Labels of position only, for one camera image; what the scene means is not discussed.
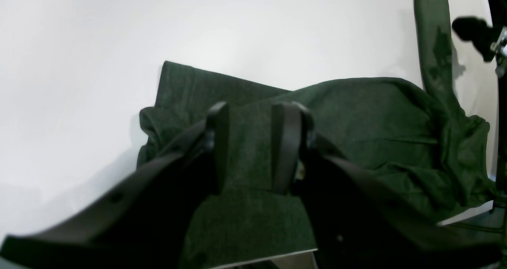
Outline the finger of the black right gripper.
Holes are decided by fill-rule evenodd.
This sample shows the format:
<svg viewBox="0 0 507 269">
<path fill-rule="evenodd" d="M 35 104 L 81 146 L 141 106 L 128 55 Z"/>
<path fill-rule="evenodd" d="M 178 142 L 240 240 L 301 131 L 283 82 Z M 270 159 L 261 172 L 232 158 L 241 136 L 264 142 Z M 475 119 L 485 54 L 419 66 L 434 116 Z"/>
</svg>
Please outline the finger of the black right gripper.
<svg viewBox="0 0 507 269">
<path fill-rule="evenodd" d="M 490 47 L 497 42 L 497 27 L 477 17 L 458 17 L 452 21 L 452 29 L 460 40 L 471 42 L 486 63 L 496 56 Z"/>
</svg>

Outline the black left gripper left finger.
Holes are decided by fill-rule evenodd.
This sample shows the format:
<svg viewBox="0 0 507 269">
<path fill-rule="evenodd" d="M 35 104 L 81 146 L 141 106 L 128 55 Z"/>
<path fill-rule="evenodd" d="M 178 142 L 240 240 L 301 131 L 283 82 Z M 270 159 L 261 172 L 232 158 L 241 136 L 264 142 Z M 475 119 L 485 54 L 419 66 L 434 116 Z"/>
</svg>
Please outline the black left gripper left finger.
<svg viewBox="0 0 507 269">
<path fill-rule="evenodd" d="M 195 211 L 223 189 L 229 106 L 180 133 L 153 160 L 80 213 L 9 235 L 1 257 L 30 269 L 176 269 Z"/>
</svg>

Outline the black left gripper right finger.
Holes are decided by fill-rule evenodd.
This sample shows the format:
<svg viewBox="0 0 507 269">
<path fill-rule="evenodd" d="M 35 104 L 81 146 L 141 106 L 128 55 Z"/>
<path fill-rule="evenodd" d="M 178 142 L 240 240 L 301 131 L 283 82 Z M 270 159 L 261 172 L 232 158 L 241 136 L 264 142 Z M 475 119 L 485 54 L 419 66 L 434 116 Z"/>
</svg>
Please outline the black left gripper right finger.
<svg viewBox="0 0 507 269">
<path fill-rule="evenodd" d="M 316 131 L 299 103 L 272 107 L 272 190 L 299 197 L 321 269 L 481 269 L 500 245 L 437 226 Z"/>
</svg>

